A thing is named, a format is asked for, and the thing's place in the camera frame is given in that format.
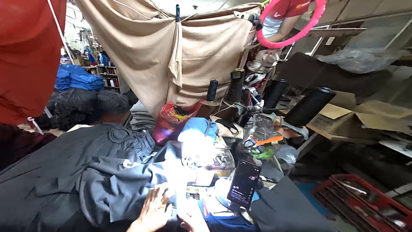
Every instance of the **beige cloth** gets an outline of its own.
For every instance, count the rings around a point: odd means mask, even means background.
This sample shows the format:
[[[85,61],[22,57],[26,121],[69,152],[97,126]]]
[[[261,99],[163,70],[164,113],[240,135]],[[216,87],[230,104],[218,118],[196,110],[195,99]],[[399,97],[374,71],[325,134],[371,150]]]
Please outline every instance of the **beige cloth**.
[[[233,11],[258,12],[258,3],[197,14],[180,23],[150,0],[76,0],[93,33],[154,118],[167,100],[192,105],[210,80],[224,95],[230,72],[254,35]],[[148,20],[142,15],[153,18]]]
[[[216,117],[216,116],[210,116],[210,121],[212,121],[212,122],[216,122],[216,120],[218,120],[218,119],[221,119],[221,118]],[[216,123],[216,124],[218,125],[218,129],[219,129],[218,136],[231,137],[231,138],[236,138],[236,139],[243,139],[244,130],[243,130],[242,127],[240,127],[236,123],[233,123],[233,125],[238,130],[237,135],[233,134],[233,133],[236,132],[233,128],[228,129],[227,127],[225,127],[224,125],[222,125],[220,123]]]

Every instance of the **stacked blue fabric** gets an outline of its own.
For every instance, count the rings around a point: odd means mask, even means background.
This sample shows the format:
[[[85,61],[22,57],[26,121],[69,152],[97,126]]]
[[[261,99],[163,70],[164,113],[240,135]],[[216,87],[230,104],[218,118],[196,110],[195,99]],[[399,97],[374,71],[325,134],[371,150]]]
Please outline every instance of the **stacked blue fabric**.
[[[104,80],[100,76],[88,73],[81,66],[61,64],[57,71],[54,87],[58,90],[64,90],[70,87],[100,90],[104,87]]]
[[[54,87],[57,90],[64,90],[70,86],[70,73],[67,70],[59,69],[57,71],[56,82]]]

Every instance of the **pink hoop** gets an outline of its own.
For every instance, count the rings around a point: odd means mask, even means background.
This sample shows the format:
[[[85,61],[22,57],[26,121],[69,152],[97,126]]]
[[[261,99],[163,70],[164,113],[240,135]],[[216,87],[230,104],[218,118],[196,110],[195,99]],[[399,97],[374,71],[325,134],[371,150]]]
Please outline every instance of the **pink hoop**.
[[[265,18],[269,11],[278,3],[279,1],[282,0],[272,0],[263,10],[262,14],[260,15],[260,20],[263,23],[265,21]],[[292,38],[281,41],[281,42],[269,42],[267,39],[263,36],[262,30],[259,30],[256,32],[257,40],[262,44],[263,46],[267,48],[282,48],[288,45],[293,44],[297,40],[301,39],[303,36],[305,36],[311,29],[314,27],[318,22],[319,19],[321,18],[323,12],[325,11],[326,8],[326,0],[316,0],[316,9],[315,12],[309,21],[309,23],[306,25],[305,28],[303,28],[297,35],[293,36]]]

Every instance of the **hand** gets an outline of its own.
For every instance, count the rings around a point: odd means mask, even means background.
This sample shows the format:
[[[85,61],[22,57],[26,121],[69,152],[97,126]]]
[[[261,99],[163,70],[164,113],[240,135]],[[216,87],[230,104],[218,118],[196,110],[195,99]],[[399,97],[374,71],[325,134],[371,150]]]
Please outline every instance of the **hand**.
[[[149,191],[139,218],[130,225],[127,232],[154,232],[166,225],[172,215],[172,205],[166,209],[166,204],[174,195],[174,191],[164,193],[167,188],[168,183],[163,183]]]
[[[178,216],[183,221],[180,227],[188,232],[210,232],[197,202],[195,200],[187,200],[186,203],[185,209],[178,210]]]

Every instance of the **wrist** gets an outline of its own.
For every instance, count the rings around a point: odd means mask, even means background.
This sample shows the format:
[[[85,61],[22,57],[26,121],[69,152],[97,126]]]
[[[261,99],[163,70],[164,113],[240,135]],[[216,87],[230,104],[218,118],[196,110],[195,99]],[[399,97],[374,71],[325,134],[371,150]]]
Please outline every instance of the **wrist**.
[[[127,232],[153,232],[153,231],[146,228],[143,222],[137,219],[136,221],[132,222]]]

